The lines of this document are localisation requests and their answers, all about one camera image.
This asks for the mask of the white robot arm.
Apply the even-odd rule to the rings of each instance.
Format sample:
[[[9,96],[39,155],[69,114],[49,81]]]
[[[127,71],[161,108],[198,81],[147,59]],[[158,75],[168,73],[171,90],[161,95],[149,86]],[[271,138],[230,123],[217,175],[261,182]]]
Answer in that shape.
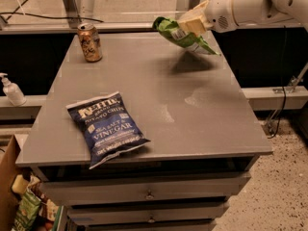
[[[244,28],[297,24],[308,30],[308,0],[206,0],[178,20],[185,32],[225,33]]]

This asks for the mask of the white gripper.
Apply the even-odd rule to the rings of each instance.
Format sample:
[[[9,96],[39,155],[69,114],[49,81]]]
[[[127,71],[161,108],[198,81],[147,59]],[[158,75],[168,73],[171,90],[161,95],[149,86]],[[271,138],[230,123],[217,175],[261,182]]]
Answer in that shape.
[[[204,0],[192,9],[205,15],[182,16],[178,21],[179,27],[189,33],[200,36],[212,29],[218,33],[234,31],[238,24],[234,18],[233,0]]]

